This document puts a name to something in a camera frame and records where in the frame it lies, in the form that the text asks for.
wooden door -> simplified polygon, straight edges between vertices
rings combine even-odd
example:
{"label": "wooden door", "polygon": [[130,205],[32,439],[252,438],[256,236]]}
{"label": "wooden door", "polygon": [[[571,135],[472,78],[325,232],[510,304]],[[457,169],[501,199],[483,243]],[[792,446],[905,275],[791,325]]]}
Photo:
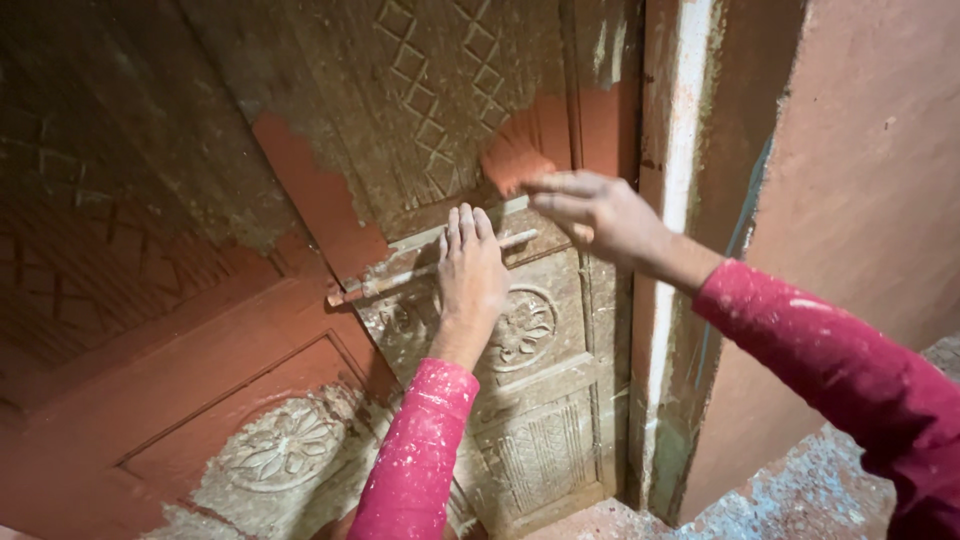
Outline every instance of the wooden door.
{"label": "wooden door", "polygon": [[175,6],[0,11],[0,523],[309,538],[398,387],[249,126]]}
{"label": "wooden door", "polygon": [[[525,198],[502,204],[477,159],[510,129],[561,168],[636,176],[638,86],[611,85],[636,75],[622,66],[637,5],[574,4],[181,2],[345,290],[435,262],[463,201],[492,209],[501,235],[540,233],[508,255],[511,308],[476,372],[453,486],[453,511],[504,537],[625,476],[627,286]],[[355,306],[406,384],[436,328],[433,280]]]}
{"label": "wooden door", "polygon": [[583,4],[4,6],[0,521],[300,539],[340,517],[437,301],[429,279],[324,296],[435,261],[463,201],[539,236],[507,255],[451,522],[517,537],[619,492],[628,285],[477,162],[510,129],[636,176],[637,5]]}

carved rosette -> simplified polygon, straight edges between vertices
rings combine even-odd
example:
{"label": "carved rosette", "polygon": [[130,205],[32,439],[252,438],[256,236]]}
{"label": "carved rosette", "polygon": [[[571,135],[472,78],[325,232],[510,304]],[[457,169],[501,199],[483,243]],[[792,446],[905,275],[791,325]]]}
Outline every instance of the carved rosette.
{"label": "carved rosette", "polygon": [[547,291],[534,285],[512,286],[491,339],[496,352],[492,369],[509,373],[535,364],[553,346],[558,322],[557,306]]}
{"label": "carved rosette", "polygon": [[257,493],[275,493],[316,477],[337,454],[347,429],[313,399],[265,414],[240,435],[243,451],[228,466],[230,481]]}

left hand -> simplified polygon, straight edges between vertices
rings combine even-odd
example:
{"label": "left hand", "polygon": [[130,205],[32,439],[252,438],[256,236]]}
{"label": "left hand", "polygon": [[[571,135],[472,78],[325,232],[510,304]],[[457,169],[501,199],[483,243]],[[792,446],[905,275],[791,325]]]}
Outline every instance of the left hand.
{"label": "left hand", "polygon": [[450,210],[438,275],[443,309],[430,356],[473,371],[510,292],[510,274],[483,210],[467,203]]}

paint-splattered sleeve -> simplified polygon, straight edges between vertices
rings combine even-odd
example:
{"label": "paint-splattered sleeve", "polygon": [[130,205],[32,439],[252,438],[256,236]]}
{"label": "paint-splattered sleeve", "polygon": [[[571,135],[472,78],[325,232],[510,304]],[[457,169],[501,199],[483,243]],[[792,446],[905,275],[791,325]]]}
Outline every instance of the paint-splattered sleeve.
{"label": "paint-splattered sleeve", "polygon": [[734,260],[693,309],[852,435],[864,470],[894,481],[889,538],[960,538],[960,385],[843,309]]}
{"label": "paint-splattered sleeve", "polygon": [[463,367],[436,358],[420,363],[367,478],[348,540],[443,536],[457,447],[479,389]]}

floor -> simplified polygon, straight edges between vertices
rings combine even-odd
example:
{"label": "floor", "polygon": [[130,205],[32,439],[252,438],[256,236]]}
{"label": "floor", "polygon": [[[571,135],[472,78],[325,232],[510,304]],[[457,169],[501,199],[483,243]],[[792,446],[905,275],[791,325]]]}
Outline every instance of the floor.
{"label": "floor", "polygon": [[[924,356],[960,382],[960,334]],[[893,484],[863,472],[861,453],[848,435],[826,425],[682,528],[610,499],[524,540],[879,540],[893,511]]]}

